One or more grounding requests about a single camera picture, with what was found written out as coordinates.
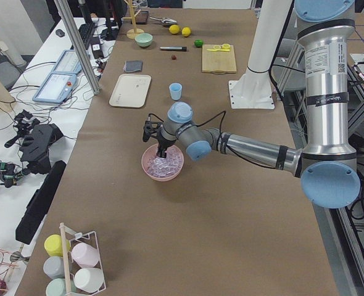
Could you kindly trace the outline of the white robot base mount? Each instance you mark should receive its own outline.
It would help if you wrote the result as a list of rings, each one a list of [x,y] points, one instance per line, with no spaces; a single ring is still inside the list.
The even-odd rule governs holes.
[[[270,67],[289,12],[291,0],[262,3],[245,74],[229,81],[232,109],[273,109]]]

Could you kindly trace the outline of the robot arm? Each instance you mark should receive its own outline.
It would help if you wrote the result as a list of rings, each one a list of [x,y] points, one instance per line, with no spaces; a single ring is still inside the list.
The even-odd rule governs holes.
[[[192,160],[211,151],[235,155],[258,166],[285,170],[300,178],[302,190],[314,204],[342,208],[359,195],[357,156],[348,141],[347,38],[355,29],[353,1],[264,1],[250,51],[247,70],[230,82],[234,109],[271,109],[270,72],[276,49],[292,14],[297,16],[297,42],[304,49],[308,142],[295,150],[219,128],[200,129],[189,104],[175,102],[167,118],[146,123],[144,140],[158,141],[165,157],[180,142]]]

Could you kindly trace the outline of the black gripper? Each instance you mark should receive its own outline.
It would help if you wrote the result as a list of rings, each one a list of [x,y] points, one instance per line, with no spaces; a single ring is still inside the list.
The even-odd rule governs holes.
[[[159,128],[157,131],[156,139],[158,141],[158,149],[156,156],[160,158],[167,157],[167,149],[174,145],[176,142],[176,137],[166,131],[165,128]]]

